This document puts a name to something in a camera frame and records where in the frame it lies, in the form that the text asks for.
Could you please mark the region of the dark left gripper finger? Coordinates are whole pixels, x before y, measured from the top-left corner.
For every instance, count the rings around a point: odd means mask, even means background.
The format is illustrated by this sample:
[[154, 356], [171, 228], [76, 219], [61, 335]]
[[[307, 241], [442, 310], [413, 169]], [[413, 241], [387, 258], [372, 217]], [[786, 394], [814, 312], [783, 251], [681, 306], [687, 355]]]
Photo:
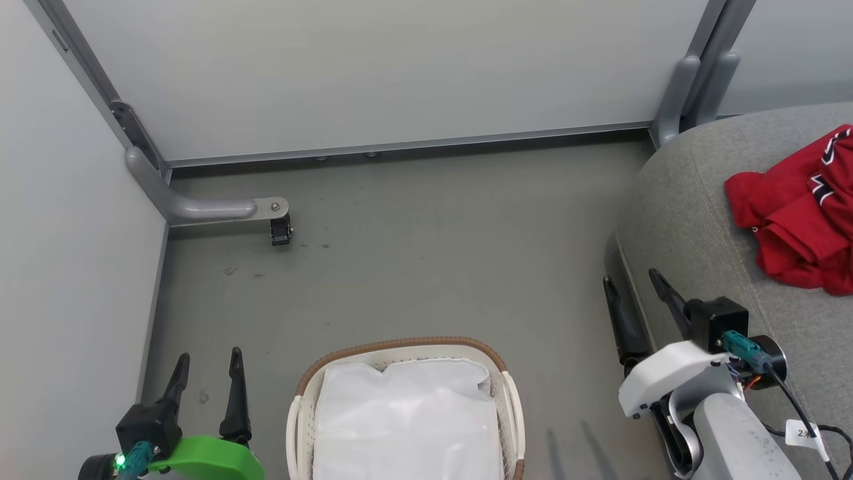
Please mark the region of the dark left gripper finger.
[[229, 379], [231, 388], [225, 416], [219, 426], [219, 435], [229, 443], [249, 447], [253, 435], [248, 411], [246, 371], [240, 347], [233, 347], [231, 351]]
[[159, 400], [171, 402], [175, 406], [180, 405], [183, 391], [188, 385], [189, 367], [190, 355], [189, 353], [182, 353], [177, 360], [175, 368], [173, 369], [173, 374], [170, 376], [167, 388], [165, 388], [165, 391]]

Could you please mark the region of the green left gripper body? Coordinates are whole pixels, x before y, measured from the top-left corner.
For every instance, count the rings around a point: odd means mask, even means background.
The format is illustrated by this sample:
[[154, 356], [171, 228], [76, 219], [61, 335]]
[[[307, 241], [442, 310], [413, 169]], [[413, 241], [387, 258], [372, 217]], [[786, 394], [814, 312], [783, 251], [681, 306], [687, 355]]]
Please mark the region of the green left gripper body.
[[170, 457], [149, 464], [150, 472], [177, 472], [191, 479], [265, 479], [249, 447], [210, 435], [179, 441]]

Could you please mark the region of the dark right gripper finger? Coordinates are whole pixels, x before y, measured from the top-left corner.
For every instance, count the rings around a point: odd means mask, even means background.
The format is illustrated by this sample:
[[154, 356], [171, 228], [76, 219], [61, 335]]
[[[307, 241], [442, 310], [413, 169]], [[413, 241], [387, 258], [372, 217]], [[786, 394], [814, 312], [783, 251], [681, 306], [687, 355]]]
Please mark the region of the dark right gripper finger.
[[653, 353], [636, 298], [612, 277], [604, 277], [602, 283], [618, 361], [623, 367], [636, 367]]
[[686, 301], [659, 270], [650, 268], [648, 275], [659, 300], [666, 304], [674, 322], [676, 322], [682, 339], [691, 340], [692, 321], [686, 309]]

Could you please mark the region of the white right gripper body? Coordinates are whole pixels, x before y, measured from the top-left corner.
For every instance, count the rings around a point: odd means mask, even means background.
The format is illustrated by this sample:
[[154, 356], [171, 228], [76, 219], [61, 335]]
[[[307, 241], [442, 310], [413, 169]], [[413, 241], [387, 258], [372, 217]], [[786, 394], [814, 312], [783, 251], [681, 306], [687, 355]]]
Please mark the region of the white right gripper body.
[[622, 412], [627, 417], [646, 415], [654, 402], [680, 390], [677, 400], [688, 406], [716, 393], [731, 392], [731, 373], [725, 353], [708, 353], [692, 341], [662, 347], [639, 362], [618, 390]]

